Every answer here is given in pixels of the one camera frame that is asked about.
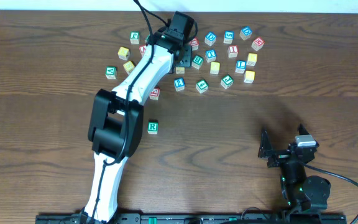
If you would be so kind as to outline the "green B block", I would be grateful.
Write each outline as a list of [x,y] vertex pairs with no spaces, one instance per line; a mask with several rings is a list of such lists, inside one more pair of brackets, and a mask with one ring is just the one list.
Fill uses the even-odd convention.
[[204,62],[203,57],[199,55],[195,55],[193,60],[191,61],[191,66],[197,70],[199,70]]

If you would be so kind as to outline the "blue T block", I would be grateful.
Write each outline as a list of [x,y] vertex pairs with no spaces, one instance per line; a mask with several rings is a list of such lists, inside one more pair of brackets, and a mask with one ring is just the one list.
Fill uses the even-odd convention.
[[211,63],[216,60],[216,51],[214,49],[210,49],[206,51],[206,61]]

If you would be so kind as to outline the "yellow O block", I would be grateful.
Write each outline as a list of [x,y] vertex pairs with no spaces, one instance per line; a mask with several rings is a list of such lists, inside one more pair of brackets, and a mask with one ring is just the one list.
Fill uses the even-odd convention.
[[220,63],[219,62],[211,62],[210,74],[217,75],[219,73],[219,70],[220,70]]
[[176,67],[175,68],[175,73],[176,74],[184,74],[185,73],[185,68],[184,67]]

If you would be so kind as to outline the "green R block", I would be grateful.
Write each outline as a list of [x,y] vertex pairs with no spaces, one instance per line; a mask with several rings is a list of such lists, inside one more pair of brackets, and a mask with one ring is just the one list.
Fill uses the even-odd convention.
[[158,122],[149,121],[147,126],[147,132],[149,134],[158,134]]

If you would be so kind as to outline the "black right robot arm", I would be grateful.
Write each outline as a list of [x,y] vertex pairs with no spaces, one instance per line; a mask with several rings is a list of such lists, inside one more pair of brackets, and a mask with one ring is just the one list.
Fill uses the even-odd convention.
[[298,135],[286,149],[276,150],[265,129],[261,132],[258,157],[267,160],[267,167],[278,167],[280,186],[289,208],[281,211],[286,222],[313,217],[320,222],[320,214],[328,207],[331,183],[320,176],[307,176],[305,165],[314,159],[319,147],[314,137],[300,124]]

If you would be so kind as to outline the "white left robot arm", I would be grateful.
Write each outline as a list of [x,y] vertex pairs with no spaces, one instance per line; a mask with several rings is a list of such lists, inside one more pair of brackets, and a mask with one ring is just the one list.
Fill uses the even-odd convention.
[[83,210],[87,223],[107,223],[115,216],[124,165],[142,137],[144,104],[192,39],[190,32],[190,27],[175,25],[158,30],[129,76],[112,91],[101,89],[96,94],[88,130],[95,170]]

